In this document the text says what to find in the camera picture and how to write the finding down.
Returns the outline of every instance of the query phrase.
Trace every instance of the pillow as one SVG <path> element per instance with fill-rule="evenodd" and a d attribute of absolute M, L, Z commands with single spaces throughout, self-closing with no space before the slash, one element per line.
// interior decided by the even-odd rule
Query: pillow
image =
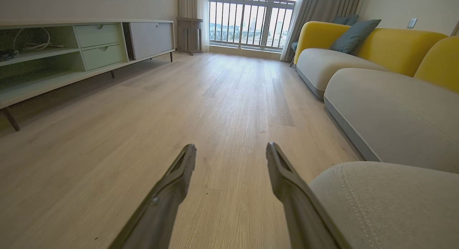
<path fill-rule="evenodd" d="M 335 24 L 342 24 L 342 25 L 345 25 L 348 21 L 348 18 L 347 17 L 339 17 L 339 16 L 336 16 L 333 21 L 331 21 L 331 23 L 335 23 Z"/>
<path fill-rule="evenodd" d="M 358 19 L 359 19 L 358 14 L 348 15 L 346 25 L 352 26 L 357 22 Z"/>
<path fill-rule="evenodd" d="M 335 40 L 330 49 L 351 54 L 352 51 L 370 35 L 379 22 L 381 22 L 380 19 L 357 22 L 352 25 L 347 32 L 344 32 L 341 37 Z"/>

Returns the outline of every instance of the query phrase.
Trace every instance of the gray seat cushion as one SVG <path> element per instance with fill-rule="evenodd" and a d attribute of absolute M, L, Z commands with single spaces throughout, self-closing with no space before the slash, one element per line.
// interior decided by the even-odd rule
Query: gray seat cushion
<path fill-rule="evenodd" d="M 360 57 L 322 48 L 303 50 L 297 61 L 298 73 L 319 99 L 323 99 L 331 76 L 339 69 L 349 67 L 386 71 L 384 67 Z"/>
<path fill-rule="evenodd" d="M 459 173 L 459 94 L 401 74 L 348 68 L 331 78 L 325 101 L 367 160 Z"/>
<path fill-rule="evenodd" d="M 459 174 L 350 162 L 310 187 L 353 248 L 457 248 Z"/>

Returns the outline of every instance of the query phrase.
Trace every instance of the window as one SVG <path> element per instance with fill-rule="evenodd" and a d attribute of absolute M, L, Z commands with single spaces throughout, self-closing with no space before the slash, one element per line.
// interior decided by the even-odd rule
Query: window
<path fill-rule="evenodd" d="M 282 50 L 295 0 L 209 0 L 211 43 Z"/>

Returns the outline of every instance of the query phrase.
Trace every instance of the stitching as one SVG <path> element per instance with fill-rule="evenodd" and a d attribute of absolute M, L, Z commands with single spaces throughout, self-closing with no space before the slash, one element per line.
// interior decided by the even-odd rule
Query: stitching
<path fill-rule="evenodd" d="M 364 226 L 364 224 L 362 223 L 362 220 L 360 219 L 359 214 L 357 213 L 357 210 L 356 210 L 355 207 L 354 207 L 354 203 L 352 203 L 352 200 L 351 200 L 351 198 L 349 197 L 349 194 L 348 194 L 348 192 L 347 192 L 347 189 L 344 187 L 343 179 L 342 179 L 342 177 L 341 177 L 341 168 L 343 168 L 343 164 L 341 164 L 341 165 L 338 167 L 338 174 L 339 174 L 339 176 L 340 176 L 341 186 L 343 187 L 344 192 L 346 192 L 347 198 L 349 199 L 349 202 L 351 203 L 351 206 L 352 206 L 352 208 L 354 209 L 354 212 L 355 212 L 357 218 L 359 219 L 360 224 L 362 225 L 362 229 L 364 230 L 364 234 L 365 234 L 365 236 L 367 237 L 368 242 L 370 243 L 370 245 L 372 246 L 372 248 L 374 248 L 373 243 L 372 243 L 372 241 L 370 240 L 370 238 L 369 238 L 369 236 L 368 236 L 368 234 L 367 234 L 367 230 L 365 229 L 365 226 Z"/>
<path fill-rule="evenodd" d="M 373 228 L 372 228 L 372 225 L 371 225 L 370 222 L 368 221 L 368 218 L 367 218 L 367 216 L 365 215 L 365 212 L 364 212 L 364 210 L 362 209 L 362 206 L 360 205 L 359 200 L 357 200 L 357 196 L 354 194 L 354 191 L 352 190 L 352 187 L 351 187 L 351 185 L 349 184 L 349 180 L 347 179 L 347 175 L 346 175 L 346 169 L 344 169 L 344 166 L 343 166 L 342 170 L 343 170 L 343 173 L 344 173 L 344 179 L 346 180 L 347 186 L 349 187 L 349 190 L 351 191 L 351 194 L 354 196 L 354 200 L 357 202 L 357 205 L 358 205 L 358 207 L 359 207 L 359 209 L 360 209 L 360 212 L 361 212 L 362 215 L 363 215 L 364 221 L 366 221 L 366 223 L 367 223 L 368 226 L 370 227 L 370 230 L 372 231 L 374 238 L 375 238 L 376 241 L 378 242 L 379 247 L 382 248 L 381 243 L 380 243 L 378 237 L 377 237 L 376 234 L 374 233 L 374 230 L 373 230 Z"/>
<path fill-rule="evenodd" d="M 363 83 L 361 82 L 362 84 L 368 86 L 369 88 L 373 89 L 374 91 L 377 91 L 381 94 L 383 94 L 387 99 L 390 99 L 392 100 L 393 102 L 397 103 L 398 105 L 400 105 L 401 107 L 403 107 L 405 110 L 407 110 L 408 112 L 412 113 L 413 115 L 416 115 L 418 117 L 418 119 L 420 119 L 422 122 L 426 123 L 427 125 L 430 125 L 431 128 L 434 128 L 437 130 L 437 134 L 439 134 L 441 137 L 444 137 L 450 141 L 452 141 L 453 143 L 456 143 L 458 144 L 459 141 L 457 141 L 454 137 L 450 136 L 445 130 L 443 130 L 442 128 L 439 128 L 438 126 L 434 125 L 433 123 L 429 122 L 429 120 L 421 117 L 418 113 L 414 112 L 413 110 L 411 110 L 410 108 L 404 106 L 403 104 L 401 104 L 400 102 L 398 102 L 397 100 L 395 100 L 394 98 L 388 96 L 387 94 L 385 94 L 384 92 L 382 92 L 381 90 L 377 89 L 375 86 L 371 85 L 371 84 L 368 84 L 368 83 Z"/>

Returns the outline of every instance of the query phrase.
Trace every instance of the yellow sofa backrest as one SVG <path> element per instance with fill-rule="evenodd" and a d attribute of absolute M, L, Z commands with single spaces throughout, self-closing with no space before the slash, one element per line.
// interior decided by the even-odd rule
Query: yellow sofa backrest
<path fill-rule="evenodd" d="M 459 36 L 437 42 L 422 60 L 415 78 L 459 93 Z"/>
<path fill-rule="evenodd" d="M 446 35 L 421 30 L 375 29 L 357 56 L 413 77 L 429 49 L 443 38 Z"/>
<path fill-rule="evenodd" d="M 306 22 L 300 32 L 294 63 L 307 48 L 330 48 L 349 28 L 328 22 Z M 421 30 L 375 29 L 355 55 L 389 71 L 413 77 L 426 53 L 443 38 L 446 35 Z"/>

